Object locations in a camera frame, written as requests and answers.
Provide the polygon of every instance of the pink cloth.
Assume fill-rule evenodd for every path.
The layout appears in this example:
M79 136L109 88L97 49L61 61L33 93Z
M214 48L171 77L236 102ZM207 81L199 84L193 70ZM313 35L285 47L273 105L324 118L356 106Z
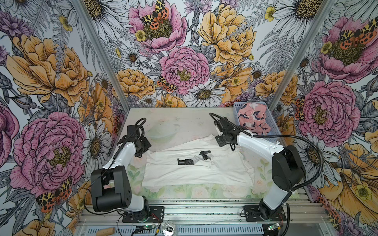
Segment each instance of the pink cloth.
M266 106L259 103L246 103L238 112L240 125L258 135L267 135L270 126L266 123Z

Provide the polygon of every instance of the perforated basket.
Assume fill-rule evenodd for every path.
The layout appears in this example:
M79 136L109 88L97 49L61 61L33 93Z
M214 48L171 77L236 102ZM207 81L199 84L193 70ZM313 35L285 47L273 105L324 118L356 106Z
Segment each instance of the perforated basket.
M235 118L235 123L237 125L240 125L239 117L238 117L237 113L239 112L240 108L246 103L258 103L258 104L263 104L263 105L266 106L265 102L234 102L234 118ZM270 110L268 108L266 109L265 114L266 114L265 120L266 120L267 124L270 126L270 132L268 133L268 135L281 134L280 129L277 126L276 120L274 119L272 113L270 112ZM266 140L268 140L272 143L275 143L277 138L267 138Z

